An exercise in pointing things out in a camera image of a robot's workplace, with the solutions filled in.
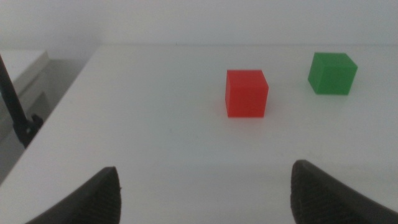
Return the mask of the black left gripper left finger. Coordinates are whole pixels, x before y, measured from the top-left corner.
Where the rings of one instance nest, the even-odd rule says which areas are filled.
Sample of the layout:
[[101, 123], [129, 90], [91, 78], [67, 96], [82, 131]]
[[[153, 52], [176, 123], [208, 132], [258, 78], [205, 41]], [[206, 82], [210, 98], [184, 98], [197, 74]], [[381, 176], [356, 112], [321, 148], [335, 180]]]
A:
[[121, 187], [115, 167], [105, 167], [70, 195], [30, 221], [33, 224], [117, 224]]

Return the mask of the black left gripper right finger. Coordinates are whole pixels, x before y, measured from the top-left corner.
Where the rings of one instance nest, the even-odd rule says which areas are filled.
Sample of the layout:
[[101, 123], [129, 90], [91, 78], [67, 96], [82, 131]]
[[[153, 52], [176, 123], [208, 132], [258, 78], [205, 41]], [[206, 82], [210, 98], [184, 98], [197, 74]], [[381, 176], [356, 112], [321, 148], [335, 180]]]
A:
[[290, 208], [296, 223], [397, 223], [397, 212], [367, 198], [306, 160], [293, 164], [290, 189]]

